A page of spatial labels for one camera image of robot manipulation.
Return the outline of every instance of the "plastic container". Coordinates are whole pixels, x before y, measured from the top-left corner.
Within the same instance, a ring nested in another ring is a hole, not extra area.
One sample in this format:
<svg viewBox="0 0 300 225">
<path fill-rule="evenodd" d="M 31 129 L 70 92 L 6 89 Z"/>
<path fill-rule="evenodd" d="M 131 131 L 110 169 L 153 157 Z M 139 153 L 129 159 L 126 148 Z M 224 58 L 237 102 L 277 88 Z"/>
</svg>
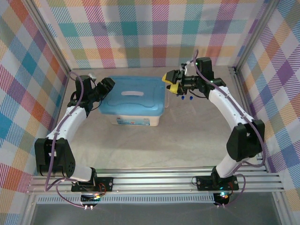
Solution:
<svg viewBox="0 0 300 225">
<path fill-rule="evenodd" d="M 165 110 L 161 77 L 111 76 L 115 85 L 99 110 L 112 124 L 157 126 Z"/>
</svg>

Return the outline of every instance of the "white container base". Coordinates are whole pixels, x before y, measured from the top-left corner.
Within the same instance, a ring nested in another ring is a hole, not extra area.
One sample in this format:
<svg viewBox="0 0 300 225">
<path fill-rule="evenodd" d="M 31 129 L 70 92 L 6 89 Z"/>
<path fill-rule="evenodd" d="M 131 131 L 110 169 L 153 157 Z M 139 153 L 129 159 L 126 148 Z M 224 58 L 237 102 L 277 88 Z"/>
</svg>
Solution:
<svg viewBox="0 0 300 225">
<path fill-rule="evenodd" d="M 107 114 L 105 114 L 105 116 L 112 124 L 149 127 L 157 126 L 160 118 L 160 116 L 124 116 Z"/>
</svg>

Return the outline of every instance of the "plaid wallpaper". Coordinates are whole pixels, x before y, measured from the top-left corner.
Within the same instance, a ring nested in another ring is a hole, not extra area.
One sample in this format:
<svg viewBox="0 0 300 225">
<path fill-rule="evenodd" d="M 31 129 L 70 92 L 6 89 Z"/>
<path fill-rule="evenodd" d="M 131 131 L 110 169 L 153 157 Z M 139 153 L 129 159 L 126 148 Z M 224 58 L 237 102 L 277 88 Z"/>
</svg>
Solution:
<svg viewBox="0 0 300 225">
<path fill-rule="evenodd" d="M 268 162 L 300 223 L 300 1 L 281 0 L 242 69 L 252 113 L 266 124 Z"/>
<path fill-rule="evenodd" d="M 228 65 L 266 2 L 35 0 L 71 68 L 177 66 L 196 48 L 213 64 Z"/>
<path fill-rule="evenodd" d="M 250 28 L 247 36 L 246 36 L 246 38 L 244 39 L 243 45 L 241 46 L 241 48 L 239 50 L 238 56 L 236 57 L 236 59 L 234 61 L 234 64 L 233 64 L 234 66 L 236 66 L 238 64 L 241 55 L 244 53 L 245 47 L 249 43 L 249 41 L 250 41 L 250 39 L 252 37 L 253 31 L 256 28 L 257 24 L 259 23 L 259 20 L 261 19 L 261 17 L 263 15 L 263 13 L 264 13 L 264 11 L 265 11 L 265 9 L 266 9 L 269 1 L 270 0 L 264 0 L 263 1 L 263 4 L 262 4 L 261 8 L 260 8 L 259 12 L 256 15 L 256 18 L 255 18 L 255 20 L 254 20 L 254 22 L 253 22 L 253 24 L 252 24 L 252 26 L 251 26 L 251 28 Z"/>
<path fill-rule="evenodd" d="M 67 76 L 21 0 L 0 0 L 0 225 L 14 225 L 33 144 L 57 119 Z"/>
</svg>

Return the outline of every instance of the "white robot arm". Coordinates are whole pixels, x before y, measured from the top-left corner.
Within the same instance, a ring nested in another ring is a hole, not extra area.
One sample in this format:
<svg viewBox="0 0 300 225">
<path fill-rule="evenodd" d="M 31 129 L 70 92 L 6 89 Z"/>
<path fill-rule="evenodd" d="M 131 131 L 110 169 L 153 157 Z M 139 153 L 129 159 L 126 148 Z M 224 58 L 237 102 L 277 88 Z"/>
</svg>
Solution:
<svg viewBox="0 0 300 225">
<path fill-rule="evenodd" d="M 259 138 L 253 127 L 261 137 L 264 137 L 264 123 L 261 120 L 254 120 L 248 115 L 231 96 L 223 80 L 214 78 L 210 58 L 198 58 L 195 60 L 195 65 L 205 80 L 199 75 L 187 76 L 187 64 L 182 64 L 179 70 L 169 71 L 162 80 L 170 84 L 167 89 L 176 95 L 185 95 L 188 90 L 199 90 L 218 108 L 228 122 L 232 133 L 226 144 L 227 155 L 221 163 L 214 167 L 210 178 L 203 178 L 199 182 L 204 183 L 204 188 L 209 187 L 209 189 L 203 190 L 217 190 L 222 189 L 223 184 L 227 186 L 228 182 L 236 179 L 233 174 L 242 162 L 262 151 Z M 208 181 L 206 182 L 206 179 L 211 181 L 211 186 L 209 186 Z"/>
<path fill-rule="evenodd" d="M 39 138 L 35 142 L 37 172 L 41 176 L 48 176 L 50 173 L 52 177 L 76 180 L 77 184 L 72 186 L 74 191 L 80 191 L 82 187 L 87 191 L 98 191 L 101 188 L 99 184 L 111 183 L 113 178 L 99 180 L 94 168 L 75 163 L 69 143 L 93 110 L 93 103 L 100 102 L 107 96 L 114 87 L 114 81 L 104 78 L 96 85 L 88 75 L 78 77 L 75 80 L 76 91 L 71 96 L 64 117 L 46 138 Z"/>
</svg>

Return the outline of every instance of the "lid handle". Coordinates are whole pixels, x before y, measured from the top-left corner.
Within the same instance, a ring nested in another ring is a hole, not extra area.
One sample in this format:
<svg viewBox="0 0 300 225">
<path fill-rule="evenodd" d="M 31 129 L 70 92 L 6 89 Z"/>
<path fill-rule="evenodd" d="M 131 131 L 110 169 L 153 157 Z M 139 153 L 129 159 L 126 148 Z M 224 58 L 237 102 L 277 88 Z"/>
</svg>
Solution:
<svg viewBox="0 0 300 225">
<path fill-rule="evenodd" d="M 144 92 L 141 92 L 141 91 L 123 91 L 121 93 L 121 95 L 134 95 L 134 96 L 143 96 L 144 95 Z"/>
</svg>

